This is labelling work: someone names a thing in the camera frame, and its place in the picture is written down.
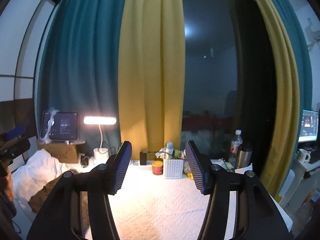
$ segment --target monitor screen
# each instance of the monitor screen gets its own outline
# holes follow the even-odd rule
[[[299,142],[317,140],[319,115],[318,112],[303,110]]]
[[[48,130],[48,122],[51,114],[44,112],[41,126],[41,137]],[[53,117],[53,125],[49,132],[51,140],[76,141],[78,139],[78,114],[71,112],[57,112]]]

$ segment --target plastic basket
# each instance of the plastic basket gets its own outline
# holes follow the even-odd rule
[[[163,176],[166,179],[181,179],[183,160],[163,160]]]

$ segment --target lamp base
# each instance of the lamp base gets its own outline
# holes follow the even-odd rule
[[[108,158],[109,158],[109,150],[107,148],[101,148],[101,152],[99,152],[100,148],[95,148],[93,150],[93,164],[95,166],[101,164],[101,163],[106,163]]]

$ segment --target metal screw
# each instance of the metal screw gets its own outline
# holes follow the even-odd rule
[[[103,171],[103,170],[106,169],[106,167],[107,167],[107,165],[105,163],[99,164],[98,165],[98,170]]]
[[[64,174],[63,174],[63,177],[65,177],[65,178],[69,178],[69,177],[71,177],[72,176],[72,172],[71,171],[67,171],[67,172],[65,172]]]
[[[246,171],[245,174],[249,177],[253,177],[254,176],[254,172],[253,171]]]
[[[218,164],[212,164],[211,169],[218,171],[218,170],[220,170],[220,166]]]

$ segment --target textured tablecloth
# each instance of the textured tablecloth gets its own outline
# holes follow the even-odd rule
[[[122,188],[109,196],[120,239],[197,239],[209,196],[201,195],[194,181],[164,179],[150,170],[129,166]],[[278,205],[291,229],[292,220]],[[230,193],[225,239],[232,238],[236,192]],[[92,239],[89,229],[85,237]]]

